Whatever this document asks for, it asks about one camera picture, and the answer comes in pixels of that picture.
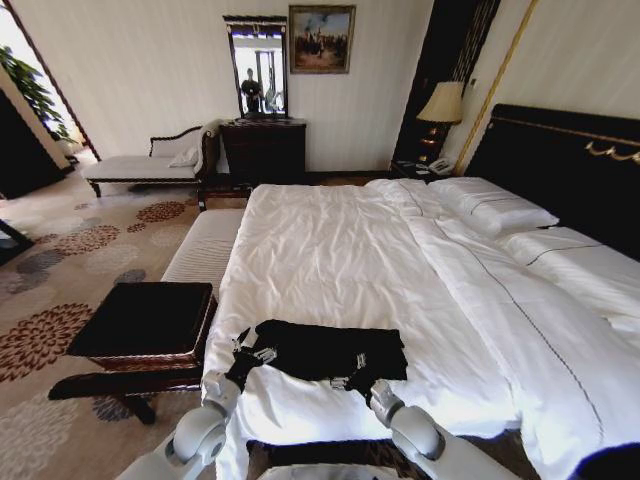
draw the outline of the table lamp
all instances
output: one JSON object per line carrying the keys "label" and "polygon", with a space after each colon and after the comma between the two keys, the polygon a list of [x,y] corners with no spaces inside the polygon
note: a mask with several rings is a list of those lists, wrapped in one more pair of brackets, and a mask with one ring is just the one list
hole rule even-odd
{"label": "table lamp", "polygon": [[436,160],[451,125],[462,121],[462,82],[439,82],[433,95],[416,117],[429,122],[426,138],[420,139],[418,160],[429,163]]}

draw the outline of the potted plant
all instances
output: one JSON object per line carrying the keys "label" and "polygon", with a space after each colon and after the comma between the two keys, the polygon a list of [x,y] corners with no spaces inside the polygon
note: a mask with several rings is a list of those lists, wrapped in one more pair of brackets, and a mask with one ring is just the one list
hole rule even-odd
{"label": "potted plant", "polygon": [[[38,83],[37,77],[41,77],[42,74],[28,63],[15,58],[11,48],[7,46],[0,47],[0,64],[65,156],[73,155],[71,145],[77,142],[69,137],[62,116],[53,109],[54,103],[49,97],[50,92]],[[57,129],[52,131],[47,122],[57,123]]]}

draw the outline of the door frame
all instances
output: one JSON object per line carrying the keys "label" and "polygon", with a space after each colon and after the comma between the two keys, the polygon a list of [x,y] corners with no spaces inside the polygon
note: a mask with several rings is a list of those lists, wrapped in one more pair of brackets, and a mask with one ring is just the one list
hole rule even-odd
{"label": "door frame", "polygon": [[11,14],[11,16],[13,17],[13,21],[16,22],[16,25],[22,31],[22,34],[24,35],[24,38],[26,38],[27,43],[33,49],[33,53],[35,53],[36,58],[38,59],[38,61],[42,65],[42,68],[44,69],[45,73],[49,76],[49,80],[51,80],[51,84],[53,85],[53,88],[56,89],[56,92],[60,96],[60,99],[62,100],[62,103],[64,103],[65,107],[67,107],[67,111],[69,112],[69,115],[71,115],[71,118],[73,119],[75,124],[78,126],[78,129],[80,130],[80,133],[82,133],[82,136],[84,137],[85,142],[87,143],[88,147],[93,152],[93,155],[96,157],[96,160],[100,161],[101,160],[100,159],[100,155],[98,155],[98,151],[93,146],[93,142],[91,141],[91,138],[89,138],[89,135],[87,135],[87,131],[82,126],[82,123],[80,123],[80,120],[78,119],[78,116],[76,115],[76,112],[73,111],[73,108],[71,107],[71,104],[67,100],[67,97],[64,96],[64,92],[60,89],[60,86],[58,85],[58,82],[56,81],[55,77],[51,73],[51,70],[49,70],[49,67],[47,66],[47,63],[44,61],[44,58],[42,58],[42,55],[40,55],[40,51],[38,50],[38,47],[36,47],[36,44],[33,43],[33,39],[31,38],[31,35],[29,35],[29,32],[27,32],[27,29],[24,27],[24,24],[22,23],[22,20],[20,20],[20,17],[18,16],[17,12],[13,8],[13,5],[11,5],[11,1],[12,0],[4,0],[5,7],[7,7],[7,10]]}

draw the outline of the nightstand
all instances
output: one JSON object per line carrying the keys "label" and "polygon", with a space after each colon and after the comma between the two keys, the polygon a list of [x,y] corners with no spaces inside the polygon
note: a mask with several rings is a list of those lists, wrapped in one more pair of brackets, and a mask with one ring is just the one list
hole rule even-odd
{"label": "nightstand", "polygon": [[418,164],[409,160],[392,160],[389,167],[389,173],[391,178],[414,178],[416,180],[423,180],[424,183],[433,182],[434,180],[443,180],[451,177],[451,175],[436,175],[433,172],[420,175],[418,170],[424,170],[424,168],[418,169]]}

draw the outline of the telephone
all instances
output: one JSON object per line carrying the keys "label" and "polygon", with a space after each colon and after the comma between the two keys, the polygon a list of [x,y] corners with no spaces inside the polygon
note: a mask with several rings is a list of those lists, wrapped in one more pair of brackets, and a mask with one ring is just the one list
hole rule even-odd
{"label": "telephone", "polygon": [[447,157],[441,157],[431,163],[427,168],[436,175],[448,175],[453,170],[453,162]]}

